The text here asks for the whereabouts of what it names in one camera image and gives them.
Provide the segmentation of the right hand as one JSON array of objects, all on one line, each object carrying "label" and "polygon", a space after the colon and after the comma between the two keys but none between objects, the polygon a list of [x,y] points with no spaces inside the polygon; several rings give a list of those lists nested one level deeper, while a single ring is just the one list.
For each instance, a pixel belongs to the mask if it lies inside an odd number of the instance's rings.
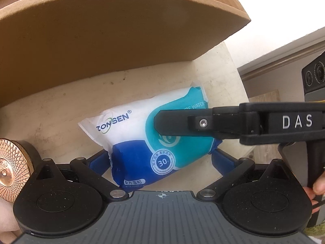
[{"label": "right hand", "polygon": [[325,191],[325,172],[318,177],[318,179],[313,184],[312,188],[303,187],[304,191],[306,192],[307,196],[309,197],[312,205],[318,203],[316,200],[316,196],[324,195]]}]

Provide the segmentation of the left hand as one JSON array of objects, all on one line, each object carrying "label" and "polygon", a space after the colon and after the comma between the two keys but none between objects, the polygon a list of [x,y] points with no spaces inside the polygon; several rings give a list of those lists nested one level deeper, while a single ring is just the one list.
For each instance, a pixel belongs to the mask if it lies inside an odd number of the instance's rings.
[{"label": "left hand", "polygon": [[0,208],[1,243],[12,243],[22,233],[13,214],[13,204],[1,198]]}]

